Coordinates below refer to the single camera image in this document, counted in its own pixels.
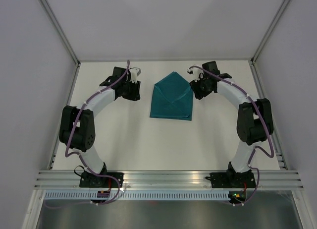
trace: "metal grille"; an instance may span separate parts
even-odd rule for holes
[[[97,197],[97,191],[91,190],[48,190],[45,199],[81,199],[102,200]],[[109,198],[114,197],[115,190]],[[227,201],[229,191],[199,192],[199,191],[125,191],[118,196],[119,200],[195,200],[195,201]]]

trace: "white table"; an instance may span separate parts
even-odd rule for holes
[[[137,102],[118,98],[95,118],[95,147],[109,170],[226,170],[235,155],[239,138],[236,132],[238,111],[221,95],[212,93],[194,99],[192,121],[150,118],[154,84],[173,71],[186,80],[187,68],[206,61],[131,62],[141,68]],[[217,61],[221,73],[229,73],[249,94],[257,96],[247,61]],[[76,106],[91,96],[112,74],[113,67],[126,62],[87,62],[79,69],[70,105]],[[267,142],[262,146],[269,151]],[[65,158],[66,146],[59,144],[54,170],[73,170],[80,165],[77,156]],[[260,170],[279,170],[276,157],[260,151],[252,162]]]

